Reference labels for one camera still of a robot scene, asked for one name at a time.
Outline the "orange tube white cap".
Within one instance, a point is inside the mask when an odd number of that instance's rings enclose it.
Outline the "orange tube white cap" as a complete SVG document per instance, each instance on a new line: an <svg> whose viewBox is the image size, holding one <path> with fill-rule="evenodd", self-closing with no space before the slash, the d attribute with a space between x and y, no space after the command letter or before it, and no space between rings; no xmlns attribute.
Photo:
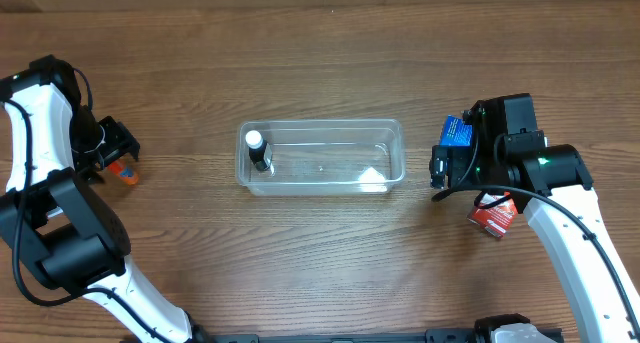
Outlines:
<svg viewBox="0 0 640 343"><path fill-rule="evenodd" d="M139 181L138 173L122 160L112 162L107 169L127 185L135 185Z"/></svg>

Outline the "blue medicine box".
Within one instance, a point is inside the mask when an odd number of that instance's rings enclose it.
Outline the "blue medicine box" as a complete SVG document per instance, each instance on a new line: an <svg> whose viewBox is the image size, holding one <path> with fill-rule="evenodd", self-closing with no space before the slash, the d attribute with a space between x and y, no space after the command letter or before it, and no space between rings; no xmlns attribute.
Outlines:
<svg viewBox="0 0 640 343"><path fill-rule="evenodd" d="M468 147L472 143L473 128L459 117L449 115L443 124L439 144L442 146Z"/></svg>

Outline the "black bottle white cap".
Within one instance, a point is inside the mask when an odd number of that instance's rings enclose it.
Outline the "black bottle white cap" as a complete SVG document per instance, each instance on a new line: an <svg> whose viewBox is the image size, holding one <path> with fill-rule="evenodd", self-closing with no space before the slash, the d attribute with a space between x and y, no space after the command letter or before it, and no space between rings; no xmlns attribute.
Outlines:
<svg viewBox="0 0 640 343"><path fill-rule="evenodd" d="M272 166L272 149L268 141L257 130L245 134L249 158L258 171L267 171Z"/></svg>

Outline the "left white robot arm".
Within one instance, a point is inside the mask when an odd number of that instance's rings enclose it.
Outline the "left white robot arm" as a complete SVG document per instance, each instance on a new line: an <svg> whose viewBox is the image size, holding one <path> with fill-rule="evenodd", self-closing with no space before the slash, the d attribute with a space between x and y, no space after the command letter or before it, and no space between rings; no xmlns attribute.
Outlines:
<svg viewBox="0 0 640 343"><path fill-rule="evenodd" d="M21 294L42 307L84 298L140 342L208 342L134 263L124 224L92 189L101 171L140 145L123 123L96 119L86 76L48 55L1 81L12 169L1 198L1 237Z"/></svg>

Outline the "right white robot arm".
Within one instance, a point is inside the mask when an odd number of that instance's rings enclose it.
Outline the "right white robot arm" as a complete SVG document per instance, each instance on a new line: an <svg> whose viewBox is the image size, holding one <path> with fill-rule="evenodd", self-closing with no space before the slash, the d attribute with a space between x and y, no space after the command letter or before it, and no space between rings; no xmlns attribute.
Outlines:
<svg viewBox="0 0 640 343"><path fill-rule="evenodd" d="M544 246L585 342L636 342L639 294L605 227L578 150L549 145L528 93L449 117L429 162L433 201L477 196L469 218L502 237L522 215Z"/></svg>

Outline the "clear plastic container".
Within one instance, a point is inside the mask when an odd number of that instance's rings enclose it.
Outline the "clear plastic container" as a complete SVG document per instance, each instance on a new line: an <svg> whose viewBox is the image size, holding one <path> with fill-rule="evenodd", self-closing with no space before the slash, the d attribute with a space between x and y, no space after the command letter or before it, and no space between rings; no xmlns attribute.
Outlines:
<svg viewBox="0 0 640 343"><path fill-rule="evenodd" d="M264 171L250 159L250 131L271 149ZM235 173L256 196L385 194L406 175L403 128L389 118L247 121L238 129Z"/></svg>

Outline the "red medicine box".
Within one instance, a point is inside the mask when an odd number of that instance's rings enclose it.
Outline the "red medicine box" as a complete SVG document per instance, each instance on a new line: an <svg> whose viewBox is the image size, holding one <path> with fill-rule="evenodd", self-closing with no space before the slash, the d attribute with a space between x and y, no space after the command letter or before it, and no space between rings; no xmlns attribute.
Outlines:
<svg viewBox="0 0 640 343"><path fill-rule="evenodd" d="M514 201L508 193L490 195L480 193L474 200L474 206L467 219L495 238L501 239L508 232L518 215Z"/></svg>

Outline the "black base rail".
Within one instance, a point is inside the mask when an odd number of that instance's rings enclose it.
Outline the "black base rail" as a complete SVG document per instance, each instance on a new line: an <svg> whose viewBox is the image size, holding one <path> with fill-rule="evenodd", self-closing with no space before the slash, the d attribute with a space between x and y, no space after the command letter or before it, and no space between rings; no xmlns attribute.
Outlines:
<svg viewBox="0 0 640 343"><path fill-rule="evenodd" d="M214 343L489 343L489 333L473 328L432 328L411 333L259 336L215 335Z"/></svg>

